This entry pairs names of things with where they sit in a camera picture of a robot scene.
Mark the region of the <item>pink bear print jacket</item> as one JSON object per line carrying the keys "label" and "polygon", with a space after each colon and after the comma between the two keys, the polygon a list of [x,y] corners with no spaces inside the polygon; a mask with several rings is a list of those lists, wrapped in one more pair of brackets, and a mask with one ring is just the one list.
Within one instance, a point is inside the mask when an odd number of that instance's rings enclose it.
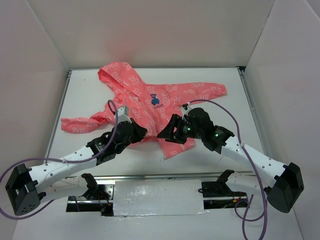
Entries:
{"label": "pink bear print jacket", "polygon": [[[196,99],[213,100],[227,95],[225,85],[208,82],[148,84],[127,62],[113,62],[99,69],[99,80],[114,93],[117,107],[129,107],[129,117],[147,129],[147,140],[157,140],[164,156],[169,159],[195,146],[193,139],[185,144],[170,143],[156,136],[169,123],[180,106]],[[90,133],[107,123],[115,122],[114,115],[105,104],[89,118],[61,118],[61,129],[72,134]]]}

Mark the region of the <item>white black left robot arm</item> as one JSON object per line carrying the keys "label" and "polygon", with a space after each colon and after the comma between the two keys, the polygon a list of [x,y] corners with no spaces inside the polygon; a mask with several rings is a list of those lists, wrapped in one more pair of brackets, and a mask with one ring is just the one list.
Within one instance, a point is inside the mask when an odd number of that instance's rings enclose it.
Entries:
{"label": "white black left robot arm", "polygon": [[26,167],[16,163],[5,185],[15,219],[26,219],[45,202],[67,196],[95,198],[99,186],[89,173],[73,174],[106,163],[131,144],[141,142],[147,129],[133,119],[120,121],[115,127],[89,141],[85,146],[61,159],[48,158],[46,163]]}

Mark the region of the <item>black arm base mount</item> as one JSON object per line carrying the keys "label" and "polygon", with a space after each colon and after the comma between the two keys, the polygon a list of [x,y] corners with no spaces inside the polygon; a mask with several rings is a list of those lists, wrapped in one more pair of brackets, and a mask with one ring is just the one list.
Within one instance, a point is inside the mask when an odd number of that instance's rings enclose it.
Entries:
{"label": "black arm base mount", "polygon": [[223,200],[233,196],[230,189],[222,182],[206,181],[197,190],[205,200]]}

